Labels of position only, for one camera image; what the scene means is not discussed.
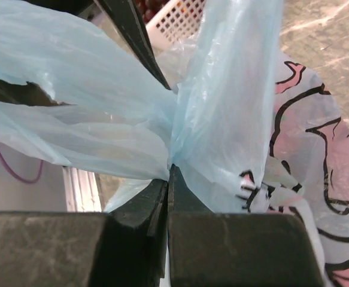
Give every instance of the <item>purple cord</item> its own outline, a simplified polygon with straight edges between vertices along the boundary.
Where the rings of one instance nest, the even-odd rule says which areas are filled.
[[[43,164],[44,161],[41,160],[40,161],[40,168],[38,170],[37,176],[35,179],[32,180],[28,180],[25,178],[22,178],[21,176],[19,176],[16,172],[13,171],[13,169],[11,169],[11,167],[8,165],[8,163],[4,160],[4,157],[2,156],[1,152],[0,152],[0,162],[2,164],[2,166],[5,168],[5,170],[14,178],[16,178],[18,181],[24,183],[24,184],[35,184],[40,180],[41,174],[43,172]]]

